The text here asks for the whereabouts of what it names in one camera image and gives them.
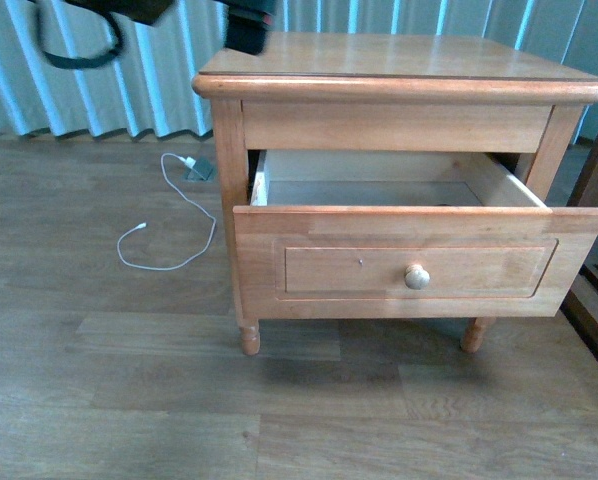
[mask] drawer front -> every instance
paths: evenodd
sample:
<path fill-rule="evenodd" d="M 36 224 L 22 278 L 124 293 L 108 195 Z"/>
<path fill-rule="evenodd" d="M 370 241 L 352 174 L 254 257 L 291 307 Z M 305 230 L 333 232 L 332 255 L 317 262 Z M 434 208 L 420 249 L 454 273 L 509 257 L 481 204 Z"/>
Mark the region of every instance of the drawer front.
<path fill-rule="evenodd" d="M 488 247 L 476 239 L 465 240 L 472 247 L 437 248 L 350 248 L 351 240 L 342 240 L 342 247 L 285 243 L 275 248 L 276 293 L 297 299 L 531 297 L 556 246 L 551 240 Z M 417 265 L 427 284 L 411 288 L 405 277 Z"/>
<path fill-rule="evenodd" d="M 253 318 L 551 316 L 598 233 L 598 209 L 235 207 Z M 429 275 L 421 289 L 408 267 Z"/>

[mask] charging cable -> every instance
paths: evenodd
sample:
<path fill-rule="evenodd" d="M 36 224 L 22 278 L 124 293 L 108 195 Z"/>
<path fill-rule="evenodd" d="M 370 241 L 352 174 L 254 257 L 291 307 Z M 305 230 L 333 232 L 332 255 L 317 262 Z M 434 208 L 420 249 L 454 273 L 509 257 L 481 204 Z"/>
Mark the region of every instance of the charging cable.
<path fill-rule="evenodd" d="M 124 238 L 126 238 L 131 233 L 136 232 L 137 230 L 142 230 L 142 229 L 146 228 L 148 226 L 148 224 L 146 222 L 143 222 L 143 223 L 140 223 L 139 225 L 137 225 L 135 228 L 128 230 L 121 237 L 119 237 L 119 240 L 117 240 L 117 254 L 119 255 L 119 259 L 125 265 L 128 265 L 129 267 L 140 268 L 142 270 L 152 270 L 155 272 L 170 272 L 172 270 L 176 270 L 178 268 L 181 268 L 181 267 L 187 265 L 188 263 L 192 262 L 195 258 L 200 257 L 201 255 L 206 253 L 206 251 L 208 250 L 208 247 L 210 247 L 210 243 L 212 242 L 212 237 L 215 234 L 215 229 L 217 227 L 217 219 L 215 217 L 213 217 L 212 215 L 210 215 L 207 212 L 207 210 L 205 208 L 203 208 L 201 205 L 199 205 L 197 202 L 194 202 L 194 201 L 190 200 L 188 197 L 186 197 L 184 195 L 184 193 L 181 190 L 179 190 L 179 188 L 177 188 L 177 186 L 174 183 L 172 183 L 170 181 L 170 179 L 168 178 L 168 175 L 166 173 L 166 166 L 164 164 L 164 159 L 167 156 L 178 158 L 186 165 L 186 167 L 188 167 L 190 169 L 192 169 L 192 167 L 194 167 L 195 159 L 191 158 L 191 157 L 183 158 L 183 157 L 180 157 L 179 155 L 175 155 L 174 153 L 164 153 L 161 156 L 161 173 L 163 173 L 163 178 L 166 181 L 166 183 L 168 185 L 170 185 L 174 189 L 175 192 L 177 192 L 179 195 L 181 195 L 181 198 L 183 198 L 186 202 L 190 203 L 191 205 L 194 205 L 195 207 L 197 207 L 199 210 L 201 210 L 206 215 L 206 217 L 208 217 L 210 220 L 212 220 L 212 227 L 210 227 L 210 234 L 208 235 L 208 241 L 206 242 L 206 245 L 205 245 L 205 247 L 203 247 L 203 249 L 201 249 L 199 252 L 195 253 L 192 257 L 189 257 L 188 259 L 184 260 L 179 265 L 174 265 L 172 267 L 149 267 L 146 265 L 138 265 L 136 263 L 129 262 L 125 258 L 123 258 L 123 254 L 121 253 L 121 242 L 123 241 Z"/>

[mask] wooden knob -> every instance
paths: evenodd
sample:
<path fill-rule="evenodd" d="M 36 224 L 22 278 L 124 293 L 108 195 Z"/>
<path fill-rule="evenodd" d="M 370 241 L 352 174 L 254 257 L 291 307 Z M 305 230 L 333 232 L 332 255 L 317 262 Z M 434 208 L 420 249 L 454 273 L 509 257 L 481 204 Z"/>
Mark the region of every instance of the wooden knob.
<path fill-rule="evenodd" d="M 410 265 L 404 275 L 406 287 L 412 290 L 421 290 L 430 283 L 430 274 L 421 265 Z"/>

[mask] black object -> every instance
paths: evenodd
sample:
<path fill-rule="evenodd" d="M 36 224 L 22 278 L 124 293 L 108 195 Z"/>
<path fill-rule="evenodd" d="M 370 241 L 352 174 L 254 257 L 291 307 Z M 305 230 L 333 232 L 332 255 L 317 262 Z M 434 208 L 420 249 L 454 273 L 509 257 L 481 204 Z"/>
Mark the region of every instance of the black object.
<path fill-rule="evenodd" d="M 121 55 L 124 46 L 123 34 L 112 13 L 124 15 L 135 22 L 152 25 L 175 0 L 65 0 L 66 3 L 101 15 L 108 22 L 112 30 L 115 38 L 114 45 L 92 58 L 67 58 L 47 52 L 44 47 L 44 21 L 41 6 L 37 0 L 28 1 L 34 3 L 36 6 L 35 39 L 46 60 L 57 68 L 81 70 L 99 68 Z"/>
<path fill-rule="evenodd" d="M 228 5 L 225 47 L 259 55 L 272 25 L 276 0 L 216 0 Z"/>
<path fill-rule="evenodd" d="M 64 0 L 101 15 L 112 31 L 114 44 L 92 58 L 67 58 L 46 51 L 44 46 L 44 16 L 37 0 L 35 4 L 35 40 L 46 60 L 57 68 L 82 70 L 99 68 L 123 52 L 124 40 L 113 13 L 124 15 L 144 25 L 154 24 L 175 0 Z M 272 25 L 277 0 L 215 0 L 228 5 L 228 30 L 225 47 L 251 55 L 263 51 L 266 32 Z"/>

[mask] nightstand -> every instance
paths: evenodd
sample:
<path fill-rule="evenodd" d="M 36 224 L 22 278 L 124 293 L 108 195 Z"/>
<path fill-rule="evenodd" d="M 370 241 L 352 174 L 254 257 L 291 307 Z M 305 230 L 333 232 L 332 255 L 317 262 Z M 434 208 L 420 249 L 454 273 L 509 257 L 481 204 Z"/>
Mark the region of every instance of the nightstand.
<path fill-rule="evenodd" d="M 598 78 L 468 37 L 274 33 L 212 105 L 237 323 L 553 316 L 598 208 L 548 189 Z"/>

